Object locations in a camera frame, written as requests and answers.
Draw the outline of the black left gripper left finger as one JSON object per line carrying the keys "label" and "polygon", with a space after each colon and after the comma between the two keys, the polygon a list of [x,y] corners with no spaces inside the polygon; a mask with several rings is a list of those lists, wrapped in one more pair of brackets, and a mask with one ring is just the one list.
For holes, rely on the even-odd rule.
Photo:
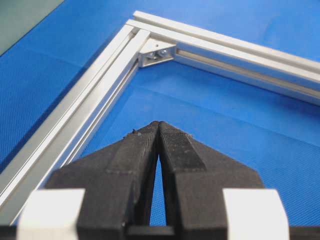
{"label": "black left gripper left finger", "polygon": [[150,223],[159,122],[55,170],[46,189],[85,189],[77,220],[81,240],[123,240],[126,225]]}

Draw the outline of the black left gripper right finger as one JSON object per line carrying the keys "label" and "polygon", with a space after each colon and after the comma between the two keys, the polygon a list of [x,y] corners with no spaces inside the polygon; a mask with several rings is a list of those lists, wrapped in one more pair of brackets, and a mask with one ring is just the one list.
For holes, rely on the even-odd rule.
{"label": "black left gripper right finger", "polygon": [[164,121],[158,144],[167,224],[182,240],[227,239],[223,189],[262,189],[259,174]]}

